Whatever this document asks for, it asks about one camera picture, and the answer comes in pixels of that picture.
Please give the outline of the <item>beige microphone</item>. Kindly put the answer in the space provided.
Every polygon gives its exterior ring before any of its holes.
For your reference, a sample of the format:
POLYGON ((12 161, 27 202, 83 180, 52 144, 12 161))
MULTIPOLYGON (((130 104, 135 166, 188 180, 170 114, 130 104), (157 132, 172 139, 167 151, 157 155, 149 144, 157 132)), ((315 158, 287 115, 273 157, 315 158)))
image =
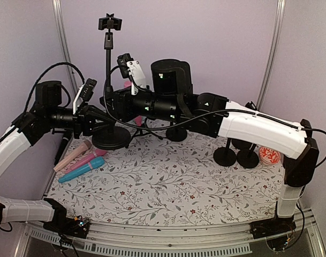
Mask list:
POLYGON ((87 150, 90 149, 92 143, 89 140, 83 141, 76 149, 70 152, 66 157, 59 161, 54 166, 54 171, 59 172, 61 169, 65 168, 69 163, 71 163, 75 158, 84 154, 87 150))

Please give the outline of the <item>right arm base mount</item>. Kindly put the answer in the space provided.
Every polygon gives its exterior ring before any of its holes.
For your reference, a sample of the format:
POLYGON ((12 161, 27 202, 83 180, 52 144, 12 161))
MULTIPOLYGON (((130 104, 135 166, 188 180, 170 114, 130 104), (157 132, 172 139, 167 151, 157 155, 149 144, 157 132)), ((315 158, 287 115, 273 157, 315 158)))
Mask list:
POLYGON ((290 218, 273 217, 249 224, 254 239, 269 237, 292 231, 296 228, 294 216, 290 218))

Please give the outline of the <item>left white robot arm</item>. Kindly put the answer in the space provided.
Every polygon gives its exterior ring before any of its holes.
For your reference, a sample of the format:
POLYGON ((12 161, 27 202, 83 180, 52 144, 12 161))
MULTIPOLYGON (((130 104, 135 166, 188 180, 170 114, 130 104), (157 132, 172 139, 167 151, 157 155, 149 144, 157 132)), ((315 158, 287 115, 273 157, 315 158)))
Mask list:
MULTIPOLYGON (((127 144, 117 139, 118 129, 110 116, 87 103, 96 80, 87 79, 80 87, 72 109, 60 106, 61 86, 60 81, 38 84, 31 110, 18 116, 0 138, 0 176, 17 157, 53 129, 72 131, 75 138, 90 135, 93 146, 98 149, 114 150, 127 144)), ((53 199, 28 201, 0 196, 0 225, 28 221, 51 223, 59 232, 71 228, 66 209, 53 199)))

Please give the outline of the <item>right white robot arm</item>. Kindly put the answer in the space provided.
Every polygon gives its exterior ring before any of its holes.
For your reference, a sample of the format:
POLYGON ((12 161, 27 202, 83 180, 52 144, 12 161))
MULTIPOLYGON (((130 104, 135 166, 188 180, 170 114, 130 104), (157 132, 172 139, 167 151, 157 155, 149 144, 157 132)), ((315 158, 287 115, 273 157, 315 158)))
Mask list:
POLYGON ((313 128, 302 120, 293 123, 244 107, 211 93, 193 94, 188 62, 162 59, 151 65, 154 90, 149 90, 138 61, 118 61, 122 77, 131 89, 115 91, 111 85, 114 68, 105 65, 102 104, 113 120, 122 124, 139 115, 168 120, 172 128, 210 137, 238 139, 276 150, 284 155, 284 184, 277 201, 276 216, 268 222, 272 233, 280 233, 299 200, 301 189, 314 174, 319 156, 313 128))

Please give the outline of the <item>short pink microphone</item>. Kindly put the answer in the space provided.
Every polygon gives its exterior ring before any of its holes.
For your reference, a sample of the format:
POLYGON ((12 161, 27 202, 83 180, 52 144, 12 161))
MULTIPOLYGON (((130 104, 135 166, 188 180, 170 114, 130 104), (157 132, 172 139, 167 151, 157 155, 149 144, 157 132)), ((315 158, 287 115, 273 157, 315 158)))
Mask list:
POLYGON ((101 150, 101 149, 95 149, 94 151, 92 151, 89 155, 87 155, 86 157, 82 158, 81 160, 79 160, 77 163, 73 164, 72 166, 70 166, 65 173, 69 173, 81 166, 83 166, 84 164, 90 162, 92 159, 96 158, 96 157, 100 157, 100 156, 104 156, 107 153, 106 150, 101 150))

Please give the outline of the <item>blue microphone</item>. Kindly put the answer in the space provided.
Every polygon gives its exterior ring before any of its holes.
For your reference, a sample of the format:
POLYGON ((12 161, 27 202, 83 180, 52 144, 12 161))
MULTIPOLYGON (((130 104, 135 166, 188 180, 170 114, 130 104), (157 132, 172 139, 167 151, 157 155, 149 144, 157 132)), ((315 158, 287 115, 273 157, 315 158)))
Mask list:
POLYGON ((64 176, 60 177, 58 180, 59 183, 65 183, 68 182, 74 178, 77 178, 84 173, 87 173, 93 169, 97 169, 105 164, 105 160, 103 159, 102 156, 96 157, 92 160, 90 160, 88 163, 80 166, 79 168, 76 168, 69 173, 66 173, 64 176))

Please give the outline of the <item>black microphone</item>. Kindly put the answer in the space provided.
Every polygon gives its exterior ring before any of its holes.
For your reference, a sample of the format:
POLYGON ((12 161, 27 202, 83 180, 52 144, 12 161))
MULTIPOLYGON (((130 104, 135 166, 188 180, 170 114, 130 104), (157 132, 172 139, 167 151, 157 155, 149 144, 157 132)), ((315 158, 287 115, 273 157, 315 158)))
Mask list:
POLYGON ((62 139, 60 141, 57 153, 55 155, 55 160, 54 160, 54 165, 58 164, 62 154, 64 153, 64 150, 68 144, 68 142, 71 140, 72 138, 72 133, 71 132, 65 132, 62 136, 62 139))

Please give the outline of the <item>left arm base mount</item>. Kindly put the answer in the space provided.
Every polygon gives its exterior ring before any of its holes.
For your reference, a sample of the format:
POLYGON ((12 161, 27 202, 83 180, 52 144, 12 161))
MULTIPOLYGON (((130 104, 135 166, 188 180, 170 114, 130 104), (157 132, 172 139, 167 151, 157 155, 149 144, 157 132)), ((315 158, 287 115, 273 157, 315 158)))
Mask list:
POLYGON ((66 208, 59 202, 51 198, 44 198, 44 201, 49 203, 54 210, 52 220, 43 222, 44 229, 56 232, 60 235, 82 239, 87 238, 90 228, 89 218, 83 218, 81 215, 74 218, 68 217, 66 208))

